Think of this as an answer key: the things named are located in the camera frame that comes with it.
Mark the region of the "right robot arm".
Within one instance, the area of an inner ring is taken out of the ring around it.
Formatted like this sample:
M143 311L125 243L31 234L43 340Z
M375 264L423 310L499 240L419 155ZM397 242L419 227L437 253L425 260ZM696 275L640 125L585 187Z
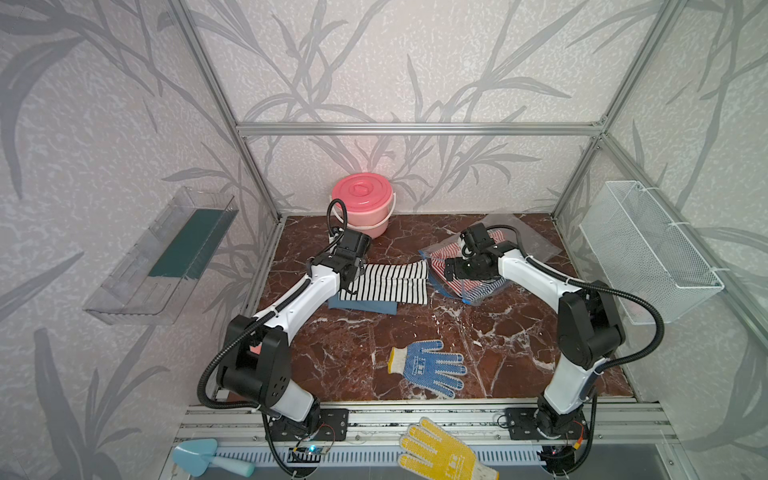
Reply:
M477 223L459 235L460 255L445 261L447 280L515 283L557 314L557 345L560 351L555 373L537 400L535 425L546 438L559 438L579 418L583 405L594 400L598 378L608 369L643 359L661 344L665 324L649 301L609 287L602 281L586 282L561 273L527 254L518 230L514 242L492 239L489 228ZM647 311L655 324L650 342L639 351L616 358L626 332L616 299L624 299Z

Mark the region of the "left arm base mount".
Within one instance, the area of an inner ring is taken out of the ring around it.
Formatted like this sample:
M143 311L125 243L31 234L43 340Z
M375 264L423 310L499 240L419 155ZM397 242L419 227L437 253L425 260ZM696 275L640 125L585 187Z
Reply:
M311 410L308 417L298 422L281 417L269 418L267 428L273 441L292 441L307 437L321 441L344 441L349 427L348 409L325 408Z

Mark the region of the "clear vacuum storage bag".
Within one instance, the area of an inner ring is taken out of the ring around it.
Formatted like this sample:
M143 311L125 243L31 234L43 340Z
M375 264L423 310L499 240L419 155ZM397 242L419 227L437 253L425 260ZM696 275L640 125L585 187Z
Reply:
M491 238L496 242L505 240L516 242L516 236L509 230L491 229L491 226L507 225L515 228L522 234L524 249L541 262L548 261L559 255L561 252L561 248L556 247L550 243L544 236L539 234L536 230L528 226L519 217L513 214L493 213L486 215L480 220L477 220L477 223L483 223L488 228ZM507 281L504 288L509 285L510 282Z

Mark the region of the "black white striped garment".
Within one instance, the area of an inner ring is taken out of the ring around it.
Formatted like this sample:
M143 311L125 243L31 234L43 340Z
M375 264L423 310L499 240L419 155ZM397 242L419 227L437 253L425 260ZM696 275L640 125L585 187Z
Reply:
M428 274L426 260L401 265L368 264L348 290L339 292L339 298L426 305Z

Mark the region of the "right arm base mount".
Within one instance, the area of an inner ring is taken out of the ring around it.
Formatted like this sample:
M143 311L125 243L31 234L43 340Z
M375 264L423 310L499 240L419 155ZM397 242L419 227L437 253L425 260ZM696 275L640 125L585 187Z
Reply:
M513 407L504 410L512 440L576 441L588 436L588 422L581 407L560 415L543 408Z

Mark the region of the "red white striped garment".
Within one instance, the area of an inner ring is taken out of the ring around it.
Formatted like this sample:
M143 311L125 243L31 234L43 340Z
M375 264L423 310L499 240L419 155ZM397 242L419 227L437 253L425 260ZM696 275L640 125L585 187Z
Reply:
M421 250L420 254L429 263L429 280L439 293L450 298L460 299L467 304L478 304L498 290L503 289L507 281L502 278L480 281L464 279L447 281L445 278L445 260L462 257L463 247L464 242L457 234Z

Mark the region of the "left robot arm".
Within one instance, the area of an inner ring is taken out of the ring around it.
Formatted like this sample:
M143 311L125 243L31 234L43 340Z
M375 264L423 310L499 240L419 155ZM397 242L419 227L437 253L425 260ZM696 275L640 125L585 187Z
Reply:
M305 433L320 426L320 401L291 373L291 343L310 317L364 269L370 236L348 223L347 206L334 198L326 212L330 243L307 263L289 291L252 317L233 319L221 350L197 385L201 405L215 410L256 408Z

